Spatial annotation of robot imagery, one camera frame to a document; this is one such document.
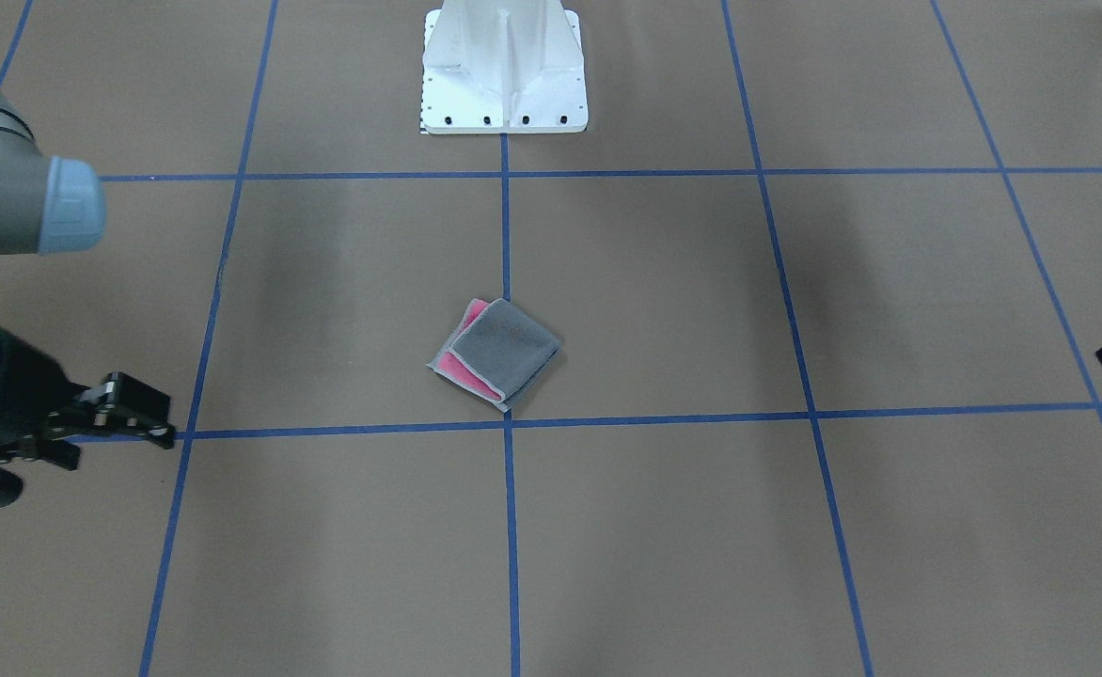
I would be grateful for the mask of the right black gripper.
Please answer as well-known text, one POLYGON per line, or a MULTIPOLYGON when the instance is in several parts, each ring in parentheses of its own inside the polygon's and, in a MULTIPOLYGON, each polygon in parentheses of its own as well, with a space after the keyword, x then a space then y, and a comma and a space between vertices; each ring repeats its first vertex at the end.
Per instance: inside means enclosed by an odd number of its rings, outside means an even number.
POLYGON ((137 437, 159 449, 176 445, 171 396, 125 372, 83 390, 55 359, 0 329, 0 509, 21 497, 14 460, 75 471, 82 449, 53 440, 48 419, 62 410, 63 434, 137 437))

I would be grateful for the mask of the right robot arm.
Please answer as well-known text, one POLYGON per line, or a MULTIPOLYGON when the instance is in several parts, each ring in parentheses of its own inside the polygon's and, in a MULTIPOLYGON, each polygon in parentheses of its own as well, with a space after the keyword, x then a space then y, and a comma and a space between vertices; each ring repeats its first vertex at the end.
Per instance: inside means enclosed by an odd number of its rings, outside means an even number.
MULTIPOLYGON (((94 168, 47 157, 0 92, 0 256, 87 250, 102 239, 105 196, 94 168)), ((76 434, 127 436, 159 449, 176 445, 168 394, 120 370, 99 385, 71 382, 56 359, 0 326, 0 509, 21 497, 13 460, 73 471, 76 434)))

